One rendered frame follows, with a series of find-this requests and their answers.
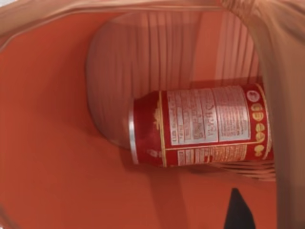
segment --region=gold circle icon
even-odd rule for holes
[[[263,155],[263,150],[265,147],[263,145],[258,145],[254,148],[255,151],[255,156],[262,156]]]
[[[255,138],[258,142],[263,142],[265,140],[265,134],[262,133],[262,132],[258,132],[256,135],[255,135]]]
[[[260,122],[263,120],[264,118],[264,113],[263,112],[254,112],[252,114],[252,117],[255,121]]]
[[[263,110],[263,106],[259,103],[253,104],[251,106],[251,110],[253,111],[262,111]]]
[[[257,132],[262,132],[262,131],[265,130],[265,125],[262,124],[262,123],[258,123],[258,124],[256,124],[255,130],[256,130]]]

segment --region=black pointed object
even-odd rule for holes
[[[237,188],[231,192],[224,229],[255,229],[251,210]]]

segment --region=red can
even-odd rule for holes
[[[130,109],[135,164],[172,167],[273,159],[259,84],[152,92]]]

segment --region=gold emblem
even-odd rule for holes
[[[263,142],[265,140],[265,134],[262,132],[258,132],[255,135],[255,138],[256,138],[257,142]]]
[[[263,112],[254,112],[252,114],[252,117],[255,121],[260,122],[264,118],[264,113]]]
[[[154,111],[153,117],[154,117],[154,124],[156,125],[157,130],[160,130],[160,124],[161,124],[161,117],[160,117],[160,101],[157,103],[157,108]]]
[[[253,104],[251,106],[251,110],[253,111],[262,111],[263,110],[263,106],[259,103]]]
[[[255,156],[259,157],[263,155],[263,150],[265,149],[265,147],[263,145],[258,145],[254,148],[255,151]]]
[[[262,123],[258,123],[258,124],[256,124],[255,130],[256,130],[257,132],[262,132],[262,131],[265,130],[265,125],[262,124]]]

